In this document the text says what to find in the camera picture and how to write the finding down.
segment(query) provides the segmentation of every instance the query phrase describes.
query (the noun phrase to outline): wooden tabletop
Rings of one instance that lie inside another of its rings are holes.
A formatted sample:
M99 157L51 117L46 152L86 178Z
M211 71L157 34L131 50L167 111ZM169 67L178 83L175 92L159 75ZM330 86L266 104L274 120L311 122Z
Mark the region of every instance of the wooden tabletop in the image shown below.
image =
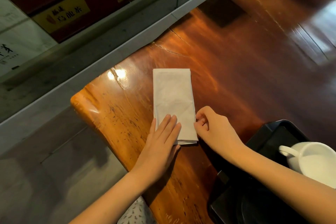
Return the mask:
M190 68L195 109L209 105L227 116L244 142L263 123L288 119L336 148L334 3L281 0L295 12L284 26L263 6L270 0L238 1L248 13L231 0L207 0L72 97L127 170L153 119L154 68ZM215 177L200 145L182 147L144 198L160 224L211 223L206 204Z

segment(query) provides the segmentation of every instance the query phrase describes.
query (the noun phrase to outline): napkin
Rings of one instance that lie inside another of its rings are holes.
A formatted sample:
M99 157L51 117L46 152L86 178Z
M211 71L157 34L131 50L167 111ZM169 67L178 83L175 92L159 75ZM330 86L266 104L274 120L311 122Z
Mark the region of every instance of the napkin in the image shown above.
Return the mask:
M153 69L153 104L156 129L167 114L176 115L182 128L175 144L197 143L190 69Z

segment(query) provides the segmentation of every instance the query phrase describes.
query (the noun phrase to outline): right hand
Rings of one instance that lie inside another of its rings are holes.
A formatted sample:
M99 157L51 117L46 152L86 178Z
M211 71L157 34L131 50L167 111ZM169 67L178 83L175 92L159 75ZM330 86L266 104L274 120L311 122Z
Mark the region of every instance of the right hand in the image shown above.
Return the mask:
M215 113L211 107L205 106L197 112L196 120L194 127L197 134L215 152L234 164L235 159L246 146L228 119Z

